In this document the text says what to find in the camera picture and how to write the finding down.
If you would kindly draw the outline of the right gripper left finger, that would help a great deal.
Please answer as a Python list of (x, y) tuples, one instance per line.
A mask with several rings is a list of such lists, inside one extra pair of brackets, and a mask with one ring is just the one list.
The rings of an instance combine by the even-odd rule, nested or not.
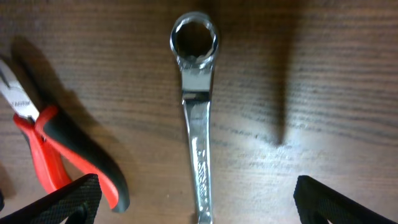
[(86, 174), (34, 203), (1, 218), (1, 224), (93, 224), (102, 197), (98, 176)]

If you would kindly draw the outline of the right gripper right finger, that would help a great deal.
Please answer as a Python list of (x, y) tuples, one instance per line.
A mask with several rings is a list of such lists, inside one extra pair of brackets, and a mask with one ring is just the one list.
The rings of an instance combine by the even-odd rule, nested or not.
[(307, 175), (298, 176), (294, 200), (302, 224), (396, 224)]

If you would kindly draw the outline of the red diagonal cutting pliers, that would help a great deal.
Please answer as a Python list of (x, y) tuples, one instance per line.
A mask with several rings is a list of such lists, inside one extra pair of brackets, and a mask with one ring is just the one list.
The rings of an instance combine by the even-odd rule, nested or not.
[(110, 209), (130, 206), (129, 189), (117, 163), (69, 115), (41, 98), (23, 69), (1, 60), (1, 94), (14, 110), (13, 121), (29, 145), (35, 173), (49, 194), (71, 183), (62, 160), (84, 174), (96, 174)]

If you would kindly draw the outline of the silver ring wrench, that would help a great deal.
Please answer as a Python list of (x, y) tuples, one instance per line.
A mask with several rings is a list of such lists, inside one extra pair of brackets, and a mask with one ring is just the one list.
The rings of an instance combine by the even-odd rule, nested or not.
[[(211, 37), (210, 49), (199, 56), (188, 54), (177, 45), (178, 35), (189, 24), (202, 25)], [(182, 106), (187, 125), (198, 223), (210, 224), (214, 222), (210, 163), (211, 89), (219, 35), (208, 14), (193, 11), (175, 21), (169, 43), (181, 73)]]

